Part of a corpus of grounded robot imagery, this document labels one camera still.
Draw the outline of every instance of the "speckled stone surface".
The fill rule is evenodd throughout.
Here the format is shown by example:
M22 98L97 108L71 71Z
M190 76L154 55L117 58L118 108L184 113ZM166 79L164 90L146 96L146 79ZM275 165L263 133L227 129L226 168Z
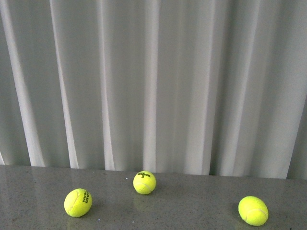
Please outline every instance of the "speckled stone surface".
M305 230L307 181L155 173L150 195L135 192L136 172L0 166L0 230ZM93 197L80 218L63 202L75 188ZM237 205L258 196L268 206L261 227L246 224Z

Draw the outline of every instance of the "printed logo on ball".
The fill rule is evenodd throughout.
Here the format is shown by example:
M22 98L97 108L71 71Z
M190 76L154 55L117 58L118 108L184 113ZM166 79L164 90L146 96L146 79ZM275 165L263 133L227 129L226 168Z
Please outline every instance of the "printed logo on ball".
M142 178L144 178L144 176L148 176L148 177L150 177L150 175L149 175L149 174L146 174L146 173L144 173L144 172L139 172L139 173L138 173L138 175L142 175Z
M88 197L89 197L89 193L87 191L84 191L84 196L83 196L83 202L85 202L87 204L88 202Z

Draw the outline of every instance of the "curtain fold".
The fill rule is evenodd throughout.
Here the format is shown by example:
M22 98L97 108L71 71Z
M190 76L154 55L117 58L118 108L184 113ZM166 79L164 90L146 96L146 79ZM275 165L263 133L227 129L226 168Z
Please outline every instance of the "curtain fold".
M0 164L307 179L306 1L0 14Z

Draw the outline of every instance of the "tennis ball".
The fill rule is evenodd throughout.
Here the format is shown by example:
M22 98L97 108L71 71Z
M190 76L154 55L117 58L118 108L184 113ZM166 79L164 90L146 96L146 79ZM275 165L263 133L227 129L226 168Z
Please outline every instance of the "tennis ball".
M149 171L141 171L137 173L133 179L135 190L142 195L151 193L156 185L154 175Z
M68 215L80 217L90 210L92 201L92 196L88 191L78 188L68 193L64 201L64 208Z
M239 214L241 218L250 225L263 225L268 217L269 211L265 203L255 196L246 196L239 203Z

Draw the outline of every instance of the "yellow tennis ball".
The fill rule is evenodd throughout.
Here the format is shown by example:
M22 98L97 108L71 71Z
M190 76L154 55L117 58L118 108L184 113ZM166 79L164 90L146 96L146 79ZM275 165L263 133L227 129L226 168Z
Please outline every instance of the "yellow tennis ball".
M133 179L135 190L142 195L151 193L156 185L154 175L149 171L141 171L137 173Z
M64 208L68 215L80 217L90 210L92 201L92 196L87 190L78 188L68 193L64 201Z
M241 218L250 225L263 225L269 218L269 211L265 203L255 196L246 196L239 203Z

